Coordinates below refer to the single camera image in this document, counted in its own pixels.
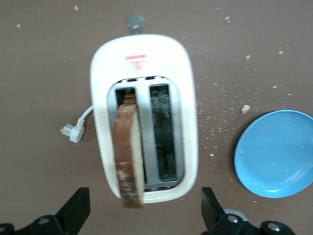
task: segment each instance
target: metal bolt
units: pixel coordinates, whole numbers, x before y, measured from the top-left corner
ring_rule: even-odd
[[[41,220],[39,220],[38,224],[39,224],[39,225],[43,225],[43,224],[46,224],[47,222],[49,222],[49,219],[47,219],[47,218],[42,218]]]
[[[229,215],[228,220],[232,223],[238,223],[238,218],[234,215]]]
[[[279,232],[279,231],[280,231],[280,227],[279,227],[277,224],[269,223],[269,224],[268,224],[268,227],[269,227],[270,229],[272,229],[273,231],[275,231],[275,232]]]

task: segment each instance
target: plate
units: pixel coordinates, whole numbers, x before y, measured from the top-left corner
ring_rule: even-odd
[[[287,197],[313,182],[313,118],[295,110],[263,115],[242,134],[235,170],[251,192]]]

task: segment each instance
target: bread crumb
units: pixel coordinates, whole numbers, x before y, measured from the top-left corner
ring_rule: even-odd
[[[244,106],[243,106],[243,108],[241,109],[241,112],[243,113],[243,114],[246,114],[249,110],[250,110],[250,106],[249,105],[247,105],[247,104],[245,104]]]

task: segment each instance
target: brown table surface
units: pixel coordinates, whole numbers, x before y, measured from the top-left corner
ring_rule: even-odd
[[[205,230],[201,187],[212,187],[224,208],[255,226],[277,220],[311,235],[312,185],[286,198],[257,196],[238,180],[233,153],[244,128],[262,114],[294,109],[313,116],[312,12],[311,0],[2,0],[0,222],[22,228],[89,187],[82,235],[198,235]],[[91,105],[91,58],[105,42],[128,35],[131,13],[146,17],[145,33],[186,47],[198,103],[194,187],[142,210],[123,208],[109,189],[92,115],[79,144],[60,133]],[[245,115],[244,104],[251,106]]]

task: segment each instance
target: white cable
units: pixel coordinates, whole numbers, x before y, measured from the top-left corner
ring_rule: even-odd
[[[77,120],[76,126],[73,126],[71,124],[67,124],[63,127],[61,130],[63,135],[69,136],[69,140],[78,143],[80,139],[82,138],[82,135],[85,131],[84,123],[85,118],[87,115],[93,110],[93,105],[91,105],[84,113],[83,115]]]

